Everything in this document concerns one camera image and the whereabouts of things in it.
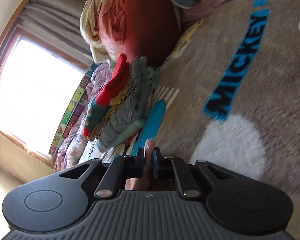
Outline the cream and pink quilt pile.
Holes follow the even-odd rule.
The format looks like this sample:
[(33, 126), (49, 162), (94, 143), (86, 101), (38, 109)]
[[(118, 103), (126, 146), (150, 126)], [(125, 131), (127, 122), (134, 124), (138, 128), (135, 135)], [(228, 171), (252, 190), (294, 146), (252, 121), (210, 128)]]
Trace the cream and pink quilt pile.
[(180, 35), (178, 10), (190, 9), (199, 0), (87, 0), (80, 31), (95, 63), (128, 62), (147, 57), (160, 67), (174, 50)]

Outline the grey Mickey Mouse blanket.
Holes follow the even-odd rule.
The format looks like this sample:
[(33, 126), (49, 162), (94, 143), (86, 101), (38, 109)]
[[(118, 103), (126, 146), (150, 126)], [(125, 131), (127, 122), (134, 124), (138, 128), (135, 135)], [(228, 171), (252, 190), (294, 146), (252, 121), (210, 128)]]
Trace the grey Mickey Mouse blanket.
[(143, 135), (300, 198), (300, 0), (234, 0), (196, 22), (160, 67), (166, 109)]

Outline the yellow folded garment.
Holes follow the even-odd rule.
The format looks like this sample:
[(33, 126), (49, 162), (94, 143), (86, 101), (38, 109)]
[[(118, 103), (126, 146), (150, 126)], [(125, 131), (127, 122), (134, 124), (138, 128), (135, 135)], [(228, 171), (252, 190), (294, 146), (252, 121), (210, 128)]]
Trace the yellow folded garment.
[(88, 140), (93, 141), (100, 136), (102, 129), (109, 122), (110, 117), (119, 109), (119, 107), (124, 102), (124, 100), (128, 94), (128, 91), (129, 91), (129, 82), (119, 92), (119, 94), (117, 96), (115, 96), (115, 98), (110, 100), (109, 109), (108, 109), (106, 115), (103, 117), (100, 124), (98, 124), (88, 135)]

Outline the grey curtain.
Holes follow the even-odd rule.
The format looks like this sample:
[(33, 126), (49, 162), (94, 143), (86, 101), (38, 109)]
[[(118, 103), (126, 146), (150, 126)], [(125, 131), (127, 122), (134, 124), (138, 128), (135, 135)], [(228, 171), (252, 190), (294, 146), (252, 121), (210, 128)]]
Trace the grey curtain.
[(93, 58), (79, 26), (84, 4), (85, 0), (30, 0), (18, 16), (18, 25), (80, 63), (90, 65)]

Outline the red green knitted sweater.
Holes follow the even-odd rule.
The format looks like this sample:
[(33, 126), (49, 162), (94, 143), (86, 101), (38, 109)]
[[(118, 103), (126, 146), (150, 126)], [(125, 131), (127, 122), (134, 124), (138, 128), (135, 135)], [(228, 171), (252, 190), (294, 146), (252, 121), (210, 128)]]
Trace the red green knitted sweater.
[(130, 76), (129, 63), (125, 54), (120, 54), (111, 79), (104, 85), (98, 95), (89, 103), (85, 116), (83, 135), (88, 137), (101, 123), (108, 112), (110, 101), (124, 89)]

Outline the purple floral duvet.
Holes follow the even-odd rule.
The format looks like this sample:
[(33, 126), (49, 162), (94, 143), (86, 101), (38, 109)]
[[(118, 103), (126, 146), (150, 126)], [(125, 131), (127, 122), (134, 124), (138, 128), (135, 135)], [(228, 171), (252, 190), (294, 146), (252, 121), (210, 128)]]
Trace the purple floral duvet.
[(99, 64), (94, 71), (91, 81), (86, 87), (87, 105), (85, 106), (78, 121), (71, 129), (68, 137), (63, 141), (58, 149), (54, 169), (62, 171), (73, 167), (79, 163), (86, 146), (89, 144), (87, 137), (83, 135), (85, 116), (91, 100), (98, 95), (103, 86), (110, 80), (112, 72), (108, 63)]

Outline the teal folded garment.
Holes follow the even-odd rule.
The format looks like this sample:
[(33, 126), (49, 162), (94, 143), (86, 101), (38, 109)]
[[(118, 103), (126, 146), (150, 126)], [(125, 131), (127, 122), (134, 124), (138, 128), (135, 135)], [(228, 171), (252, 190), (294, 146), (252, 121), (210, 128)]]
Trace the teal folded garment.
[(110, 141), (108, 147), (115, 147), (129, 138), (133, 137), (140, 129), (144, 127), (146, 123), (145, 119), (139, 119), (132, 122), (127, 128), (124, 128), (121, 132), (116, 132), (113, 140)]

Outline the colourful alphabet headboard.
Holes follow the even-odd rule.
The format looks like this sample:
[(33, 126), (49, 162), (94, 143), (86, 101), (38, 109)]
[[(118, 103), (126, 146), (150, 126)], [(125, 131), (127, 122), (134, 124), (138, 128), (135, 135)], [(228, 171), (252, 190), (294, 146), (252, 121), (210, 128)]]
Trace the colourful alphabet headboard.
[(91, 77), (98, 66), (99, 64), (92, 63), (83, 75), (57, 128), (49, 149), (50, 155), (54, 157), (57, 156), (58, 149), (60, 148), (63, 141), (68, 137), (71, 129), (74, 127), (85, 106), (87, 105), (88, 96), (86, 87), (91, 81)]

